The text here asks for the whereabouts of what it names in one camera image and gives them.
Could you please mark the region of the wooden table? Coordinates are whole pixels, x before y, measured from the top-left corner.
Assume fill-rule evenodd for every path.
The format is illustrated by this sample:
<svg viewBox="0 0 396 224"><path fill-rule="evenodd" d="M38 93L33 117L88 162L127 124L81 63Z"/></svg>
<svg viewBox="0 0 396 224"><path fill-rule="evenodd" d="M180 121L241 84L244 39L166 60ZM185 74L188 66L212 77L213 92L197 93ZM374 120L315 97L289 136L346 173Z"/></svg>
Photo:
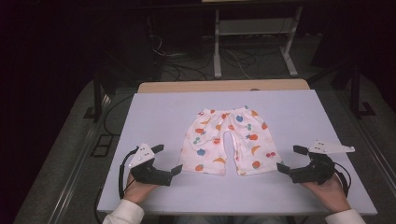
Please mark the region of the wooden table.
<svg viewBox="0 0 396 224"><path fill-rule="evenodd" d="M203 91L288 91L309 90L303 79L255 79L255 80L210 80L210 81L176 81L145 82L138 88L138 93L163 92L203 92Z"/></svg>

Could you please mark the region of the white foam board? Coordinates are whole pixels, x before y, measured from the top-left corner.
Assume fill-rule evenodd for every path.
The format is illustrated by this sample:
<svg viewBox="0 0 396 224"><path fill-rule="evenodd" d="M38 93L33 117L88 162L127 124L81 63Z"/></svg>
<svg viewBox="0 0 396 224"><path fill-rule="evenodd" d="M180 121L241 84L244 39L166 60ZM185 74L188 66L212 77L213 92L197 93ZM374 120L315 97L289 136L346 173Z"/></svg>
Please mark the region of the white foam board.
<svg viewBox="0 0 396 224"><path fill-rule="evenodd" d="M164 146L154 165L169 171L177 165L184 135L205 108L235 109L248 106L267 123L282 160L302 167L308 157L293 146L311 146L315 141L339 141L317 96L305 91L212 91L138 93L127 114L120 141L98 204L111 212L119 203L119 167L136 146ZM325 208L306 188L278 171L240 176L233 161L233 141L224 136L229 157L225 175L182 172L170 186L155 189L142 206L149 214L181 215L317 215Z"/></svg>

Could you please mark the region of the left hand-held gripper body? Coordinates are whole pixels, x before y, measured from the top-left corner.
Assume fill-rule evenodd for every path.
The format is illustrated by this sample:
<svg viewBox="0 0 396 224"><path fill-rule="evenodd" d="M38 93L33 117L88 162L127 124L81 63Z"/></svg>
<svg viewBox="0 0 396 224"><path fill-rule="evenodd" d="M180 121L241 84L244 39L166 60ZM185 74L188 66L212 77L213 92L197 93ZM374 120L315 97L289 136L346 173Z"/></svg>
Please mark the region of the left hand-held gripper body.
<svg viewBox="0 0 396 224"><path fill-rule="evenodd" d="M143 143L132 151L133 157L128 167L137 182L159 186L169 186L172 181L171 172L158 170L153 166L155 155L148 144Z"/></svg>

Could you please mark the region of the black metal stand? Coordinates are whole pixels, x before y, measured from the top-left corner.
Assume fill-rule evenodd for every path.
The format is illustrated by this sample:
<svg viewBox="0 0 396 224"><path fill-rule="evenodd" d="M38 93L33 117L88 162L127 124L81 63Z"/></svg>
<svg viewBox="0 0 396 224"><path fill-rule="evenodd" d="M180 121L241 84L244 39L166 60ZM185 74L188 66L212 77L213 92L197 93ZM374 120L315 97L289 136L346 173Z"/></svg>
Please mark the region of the black metal stand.
<svg viewBox="0 0 396 224"><path fill-rule="evenodd" d="M104 100L114 93L114 83L109 75L96 73L92 81L93 85L93 106L89 107L83 118L93 119L97 122L102 117L104 111Z"/></svg>
<svg viewBox="0 0 396 224"><path fill-rule="evenodd" d="M360 101L361 73L357 62L353 63L351 75L350 109L357 119L365 116L375 116L375 112L367 102Z"/></svg>

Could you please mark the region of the person's right hand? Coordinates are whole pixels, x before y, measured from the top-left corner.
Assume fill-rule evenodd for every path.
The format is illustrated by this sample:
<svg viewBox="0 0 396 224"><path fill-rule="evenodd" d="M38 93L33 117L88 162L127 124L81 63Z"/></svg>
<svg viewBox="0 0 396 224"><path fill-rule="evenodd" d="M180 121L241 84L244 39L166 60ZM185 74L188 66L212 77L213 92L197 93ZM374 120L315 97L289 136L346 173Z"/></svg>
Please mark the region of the person's right hand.
<svg viewBox="0 0 396 224"><path fill-rule="evenodd" d="M315 182L306 182L303 183L303 186L313 192L322 205L334 214L351 209L337 175L333 175L321 185Z"/></svg>

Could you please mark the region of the person's left hand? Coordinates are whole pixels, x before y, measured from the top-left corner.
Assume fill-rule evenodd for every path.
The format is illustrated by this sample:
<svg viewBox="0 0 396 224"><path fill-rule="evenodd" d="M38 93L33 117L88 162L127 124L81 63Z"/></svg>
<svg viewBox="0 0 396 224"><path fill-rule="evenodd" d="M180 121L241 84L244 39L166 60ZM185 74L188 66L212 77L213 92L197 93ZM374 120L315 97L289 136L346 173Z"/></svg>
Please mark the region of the person's left hand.
<svg viewBox="0 0 396 224"><path fill-rule="evenodd" d="M147 199L149 194L157 188L157 185L136 182L132 175L128 176L127 188L123 199L132 203L140 204Z"/></svg>

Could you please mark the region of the white fruit print pants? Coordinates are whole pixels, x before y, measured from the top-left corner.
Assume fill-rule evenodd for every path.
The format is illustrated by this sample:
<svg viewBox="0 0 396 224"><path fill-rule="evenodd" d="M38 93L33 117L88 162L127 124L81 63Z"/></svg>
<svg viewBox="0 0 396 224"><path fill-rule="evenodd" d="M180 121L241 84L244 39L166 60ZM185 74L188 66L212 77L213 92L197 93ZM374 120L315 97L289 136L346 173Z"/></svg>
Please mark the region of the white fruit print pants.
<svg viewBox="0 0 396 224"><path fill-rule="evenodd" d="M233 141L238 175L273 172L282 162L268 125L257 111L246 106L233 110L205 109L186 131L179 157L182 170L224 175L226 133Z"/></svg>

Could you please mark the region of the metal floor rail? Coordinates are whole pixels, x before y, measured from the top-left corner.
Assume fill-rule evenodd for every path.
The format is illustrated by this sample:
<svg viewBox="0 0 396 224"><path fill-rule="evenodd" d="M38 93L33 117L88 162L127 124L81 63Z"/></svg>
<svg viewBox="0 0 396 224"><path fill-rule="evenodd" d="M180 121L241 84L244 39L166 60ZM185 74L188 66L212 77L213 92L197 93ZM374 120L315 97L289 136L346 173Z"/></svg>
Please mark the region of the metal floor rail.
<svg viewBox="0 0 396 224"><path fill-rule="evenodd" d="M55 204L50 209L47 224L61 224L81 178L84 161L99 131L100 120L95 121L90 108L108 108L107 95L98 101L92 95L81 94L68 116L47 162L51 176L58 184Z"/></svg>
<svg viewBox="0 0 396 224"><path fill-rule="evenodd" d="M364 126L363 121L361 119L353 119L352 122L359 136L357 145L370 156L377 170L389 186L389 189L396 195L396 171L393 169L386 155L381 151L375 138Z"/></svg>

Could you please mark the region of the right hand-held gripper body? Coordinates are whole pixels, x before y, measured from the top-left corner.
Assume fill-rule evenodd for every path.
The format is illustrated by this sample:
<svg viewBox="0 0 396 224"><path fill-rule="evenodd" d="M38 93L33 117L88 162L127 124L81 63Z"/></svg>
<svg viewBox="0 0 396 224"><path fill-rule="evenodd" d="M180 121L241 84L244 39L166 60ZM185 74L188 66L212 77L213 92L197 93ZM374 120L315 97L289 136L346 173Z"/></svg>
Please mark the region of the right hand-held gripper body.
<svg viewBox="0 0 396 224"><path fill-rule="evenodd" d="M354 147L316 140L311 147L308 147L307 154L301 154L309 157L309 164L302 168L290 169L289 176L293 183L317 182L321 185L337 174L346 183L344 175L335 169L335 162L329 155L354 151Z"/></svg>

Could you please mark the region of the white metal table frame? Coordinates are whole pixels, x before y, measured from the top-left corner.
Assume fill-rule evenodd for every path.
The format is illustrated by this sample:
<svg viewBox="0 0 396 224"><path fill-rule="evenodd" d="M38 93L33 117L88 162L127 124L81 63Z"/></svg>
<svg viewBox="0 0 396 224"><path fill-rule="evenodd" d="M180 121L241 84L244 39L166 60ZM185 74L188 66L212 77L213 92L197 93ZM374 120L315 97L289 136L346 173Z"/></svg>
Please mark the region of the white metal table frame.
<svg viewBox="0 0 396 224"><path fill-rule="evenodd" d="M292 17L222 20L220 12L215 15L214 55L213 65L215 78L221 78L219 38L225 35L281 35L286 34L288 39L279 49L283 61L291 77L297 77L298 72L290 57L290 48L303 12L303 7L297 7Z"/></svg>

